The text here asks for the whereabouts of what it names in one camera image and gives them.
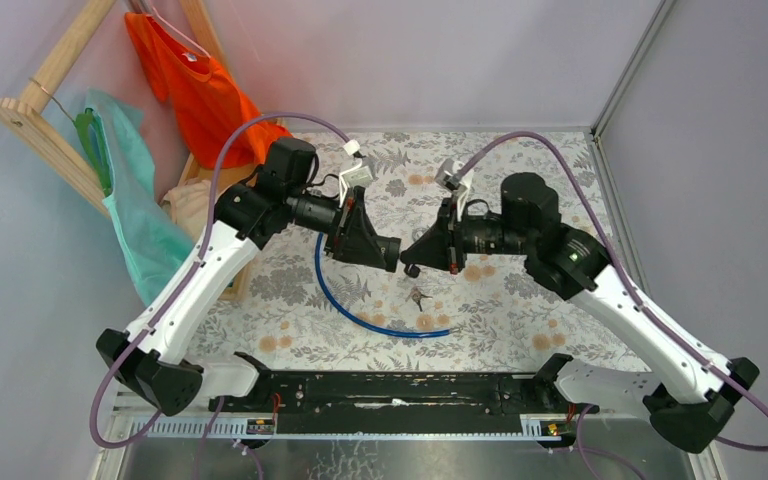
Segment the black padlock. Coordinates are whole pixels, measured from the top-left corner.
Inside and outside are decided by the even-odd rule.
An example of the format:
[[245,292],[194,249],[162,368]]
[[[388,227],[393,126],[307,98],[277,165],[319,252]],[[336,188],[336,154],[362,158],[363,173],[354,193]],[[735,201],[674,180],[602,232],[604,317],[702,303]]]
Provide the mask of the black padlock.
[[394,273],[397,270],[400,256],[401,240],[389,238],[382,245],[382,254],[385,260],[385,270]]

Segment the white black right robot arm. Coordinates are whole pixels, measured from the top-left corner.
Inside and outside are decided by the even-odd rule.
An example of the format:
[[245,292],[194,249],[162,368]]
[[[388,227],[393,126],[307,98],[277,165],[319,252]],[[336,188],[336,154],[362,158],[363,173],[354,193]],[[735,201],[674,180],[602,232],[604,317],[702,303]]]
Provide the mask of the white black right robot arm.
[[[659,329],[644,313],[646,296],[622,283],[606,248],[563,223],[558,194],[542,177],[512,174],[502,181],[500,194],[500,212],[483,215],[464,213],[461,200],[443,200],[434,224],[401,253],[406,274],[415,277],[429,267],[456,275],[470,254],[523,257],[526,273],[538,285],[599,320],[649,368],[619,371],[554,354],[537,373],[537,405],[557,412],[570,402],[629,414],[685,452],[705,450],[742,397],[727,380],[749,388],[758,367],[704,347],[668,315],[662,321],[673,332]],[[714,368],[727,379],[717,377]]]

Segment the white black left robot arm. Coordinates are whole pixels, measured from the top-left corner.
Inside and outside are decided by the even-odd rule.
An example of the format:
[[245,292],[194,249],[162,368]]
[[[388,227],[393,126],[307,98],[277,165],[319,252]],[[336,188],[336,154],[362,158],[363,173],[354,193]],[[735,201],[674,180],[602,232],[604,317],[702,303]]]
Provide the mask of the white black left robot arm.
[[165,416],[199,397],[231,396],[256,411],[270,385],[243,354],[227,359],[186,357],[188,344],[230,281],[289,225],[323,234],[322,250],[339,262],[397,269],[401,241],[376,233],[365,208],[365,189],[342,199],[309,192],[318,156],[310,143],[281,137],[269,147],[254,185],[238,182],[219,197],[211,233],[203,235],[160,295],[123,331],[103,331],[96,349],[117,369],[116,380]]

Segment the black headed key pair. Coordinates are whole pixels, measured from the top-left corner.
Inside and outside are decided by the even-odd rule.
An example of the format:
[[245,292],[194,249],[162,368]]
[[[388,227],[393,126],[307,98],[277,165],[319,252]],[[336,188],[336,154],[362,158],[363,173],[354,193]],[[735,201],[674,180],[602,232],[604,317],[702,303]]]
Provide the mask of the black headed key pair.
[[407,264],[404,268],[404,273],[412,279],[416,279],[421,274],[421,268],[416,264]]

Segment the brass padlock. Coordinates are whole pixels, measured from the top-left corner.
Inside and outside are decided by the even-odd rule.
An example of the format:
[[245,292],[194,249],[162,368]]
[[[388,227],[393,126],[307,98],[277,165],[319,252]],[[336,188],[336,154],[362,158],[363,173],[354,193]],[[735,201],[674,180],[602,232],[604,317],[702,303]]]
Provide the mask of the brass padlock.
[[425,228],[415,228],[415,229],[412,230],[411,239],[413,241],[417,241],[420,238],[422,238],[426,234],[427,231],[428,231],[427,227],[425,227]]

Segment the blue cable lock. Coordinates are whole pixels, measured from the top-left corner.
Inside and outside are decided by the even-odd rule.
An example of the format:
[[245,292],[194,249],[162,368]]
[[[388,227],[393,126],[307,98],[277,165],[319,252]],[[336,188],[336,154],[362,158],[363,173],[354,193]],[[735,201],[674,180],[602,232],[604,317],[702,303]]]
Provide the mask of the blue cable lock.
[[334,293],[328,282],[327,275],[323,272],[323,259],[325,257],[324,246],[325,235],[320,233],[316,239],[313,255],[314,273],[317,283],[328,303],[339,314],[350,320],[353,324],[373,333],[391,338],[408,340],[442,338],[459,333],[458,327],[438,330],[397,330],[386,327],[382,322],[375,323],[366,317],[361,318],[356,315],[350,310],[350,307],[358,302],[363,303],[367,297],[372,295],[371,291],[368,289],[367,281],[361,280],[359,276],[357,276],[355,281],[350,281],[348,277],[341,275],[340,279],[343,283],[341,284],[341,288],[338,288],[337,293]]

